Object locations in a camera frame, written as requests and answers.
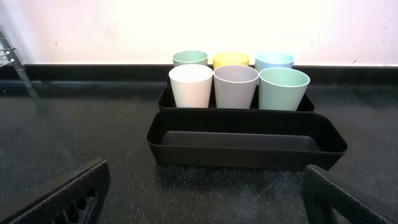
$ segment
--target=blue cup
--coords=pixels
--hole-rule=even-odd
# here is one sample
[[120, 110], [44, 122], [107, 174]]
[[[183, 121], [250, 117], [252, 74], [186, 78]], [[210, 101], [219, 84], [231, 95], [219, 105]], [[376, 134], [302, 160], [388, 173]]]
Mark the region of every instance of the blue cup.
[[289, 54], [260, 53], [256, 56], [256, 63], [254, 67], [258, 72], [261, 72], [266, 68], [272, 67], [292, 68], [293, 63], [294, 57]]

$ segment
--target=mint green cup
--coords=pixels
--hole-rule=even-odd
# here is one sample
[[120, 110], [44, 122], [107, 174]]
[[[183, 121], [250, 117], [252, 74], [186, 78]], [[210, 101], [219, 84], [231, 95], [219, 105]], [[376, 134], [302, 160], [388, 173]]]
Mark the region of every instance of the mint green cup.
[[310, 77], [291, 68], [266, 68], [260, 72], [259, 109], [295, 111]]
[[174, 67], [187, 64], [207, 66], [208, 55], [201, 51], [189, 50], [179, 52], [173, 56]]

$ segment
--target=speckled black surface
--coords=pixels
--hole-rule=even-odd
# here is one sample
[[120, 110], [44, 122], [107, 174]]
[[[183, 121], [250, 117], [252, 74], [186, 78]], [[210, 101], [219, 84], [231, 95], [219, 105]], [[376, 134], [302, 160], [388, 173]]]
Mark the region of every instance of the speckled black surface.
[[[111, 187], [99, 223], [306, 223], [301, 172], [158, 166], [146, 143], [163, 83], [0, 83], [0, 201], [94, 158]], [[348, 144], [330, 172], [398, 207], [398, 89], [312, 85]]]

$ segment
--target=metal stand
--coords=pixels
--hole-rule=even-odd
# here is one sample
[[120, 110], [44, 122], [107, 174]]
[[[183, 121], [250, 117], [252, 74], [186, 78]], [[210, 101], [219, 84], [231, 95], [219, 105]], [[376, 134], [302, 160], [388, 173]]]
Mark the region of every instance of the metal stand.
[[13, 47], [9, 39], [7, 39], [6, 32], [4, 31], [1, 25], [0, 25], [0, 45], [2, 45], [3, 47], [3, 49], [0, 49], [0, 54], [1, 51], [3, 51], [4, 53], [0, 55], [0, 58], [6, 56], [8, 60], [8, 62], [0, 65], [0, 68], [5, 65], [12, 64], [14, 68], [17, 70], [19, 78], [21, 78], [21, 80], [24, 81], [26, 88], [32, 88], [32, 84], [30, 83], [29, 77], [26, 74], [25, 66], [22, 64], [21, 60], [19, 60], [16, 54], [17, 49]]

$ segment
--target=cup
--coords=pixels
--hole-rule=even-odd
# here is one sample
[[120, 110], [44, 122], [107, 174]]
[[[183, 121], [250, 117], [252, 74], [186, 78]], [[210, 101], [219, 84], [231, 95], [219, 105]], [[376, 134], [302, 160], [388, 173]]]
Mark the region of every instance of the cup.
[[259, 73], [244, 65], [225, 65], [214, 70], [217, 108], [249, 109]]
[[213, 69], [224, 65], [249, 66], [250, 55], [243, 52], [219, 52], [213, 56]]
[[209, 107], [213, 71], [204, 65], [189, 64], [169, 72], [175, 104], [178, 108]]
[[187, 64], [198, 64], [207, 66], [207, 60], [207, 54], [197, 50], [179, 52], [173, 55], [174, 67]]
[[295, 111], [310, 77], [291, 68], [266, 68], [260, 72], [259, 109]]
[[266, 68], [272, 67], [292, 68], [293, 63], [294, 57], [289, 54], [260, 53], [256, 56], [254, 68], [256, 68], [258, 72], [261, 72]]

